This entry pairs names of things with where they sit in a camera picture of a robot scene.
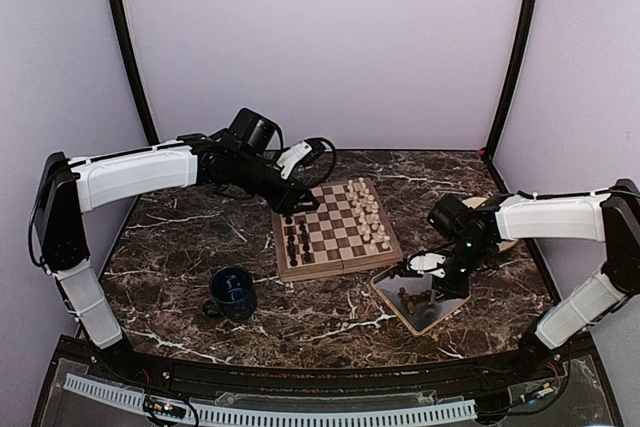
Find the silver metal tray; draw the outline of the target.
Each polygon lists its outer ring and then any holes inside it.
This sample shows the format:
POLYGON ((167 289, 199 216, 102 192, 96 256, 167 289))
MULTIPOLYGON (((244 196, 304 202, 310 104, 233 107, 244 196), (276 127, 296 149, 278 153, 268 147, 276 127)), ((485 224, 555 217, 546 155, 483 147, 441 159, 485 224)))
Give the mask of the silver metal tray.
POLYGON ((404 287, 410 294, 418 294, 427 289, 432 291, 433 275, 421 277, 403 277, 389 268, 371 279, 373 290, 381 297, 384 304, 389 307, 396 317, 414 336, 425 335, 427 331, 439 324, 443 319, 452 315, 457 309, 468 302, 466 299, 455 299, 444 302, 435 302, 432 293, 432 305, 421 304, 414 315, 410 315, 401 304, 398 291, 404 287))

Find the wooden folding chess board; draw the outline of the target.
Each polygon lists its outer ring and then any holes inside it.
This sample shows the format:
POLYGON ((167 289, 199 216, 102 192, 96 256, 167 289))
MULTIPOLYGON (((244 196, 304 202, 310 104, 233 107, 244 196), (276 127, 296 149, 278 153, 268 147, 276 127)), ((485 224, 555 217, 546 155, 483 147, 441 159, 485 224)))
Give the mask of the wooden folding chess board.
POLYGON ((374 184, 371 179, 363 178, 373 188, 380 204, 382 222, 391 237, 391 250, 379 253, 368 253, 365 250, 346 196, 348 180, 325 183, 312 189, 312 193, 320 202, 316 211, 293 215, 292 225, 284 223, 283 215, 272 216, 277 269, 282 281, 310 280, 377 269, 392 266, 403 259, 403 252, 374 184), (301 220, 305 221, 306 231, 309 233, 307 242, 303 242, 301 238, 298 225, 301 220), (287 226, 295 227, 293 238, 287 237, 287 226), (287 252, 288 242, 295 242, 296 245, 298 265, 295 267, 289 264, 291 256, 287 252), (311 263, 304 262, 303 243, 310 246, 311 263))

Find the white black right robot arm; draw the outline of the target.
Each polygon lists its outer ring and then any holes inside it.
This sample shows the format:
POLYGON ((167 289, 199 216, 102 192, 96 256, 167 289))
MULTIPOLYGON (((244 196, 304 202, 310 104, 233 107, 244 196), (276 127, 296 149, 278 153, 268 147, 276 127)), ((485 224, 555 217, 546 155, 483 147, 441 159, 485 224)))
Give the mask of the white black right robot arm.
POLYGON ((549 363, 549 352, 600 321, 639 293, 639 188, 622 178, 600 190, 576 193, 516 193, 490 197, 471 207, 453 194, 436 202, 428 224, 451 245, 415 253, 404 262, 413 275, 432 279, 436 300, 462 299, 469 278, 500 245, 532 241, 541 247, 552 273, 579 248, 584 282, 529 328, 510 360, 521 381, 534 379, 549 363))

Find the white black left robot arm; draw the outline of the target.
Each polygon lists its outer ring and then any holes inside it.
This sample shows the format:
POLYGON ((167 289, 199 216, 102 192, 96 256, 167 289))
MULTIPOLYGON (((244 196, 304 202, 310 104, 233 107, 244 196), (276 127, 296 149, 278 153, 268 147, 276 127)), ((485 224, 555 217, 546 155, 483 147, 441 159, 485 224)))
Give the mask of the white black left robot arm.
POLYGON ((337 157, 329 139, 313 136, 288 146, 276 122, 247 107, 212 134, 98 156, 54 152, 45 160, 28 220, 30 261, 54 279, 89 342, 104 351, 103 368, 120 383, 134 382, 141 362, 123 346, 127 336, 92 265, 86 215, 156 191, 210 185, 219 196, 236 188, 291 217, 318 208, 312 190, 324 180, 305 181, 296 172, 324 155, 337 157))

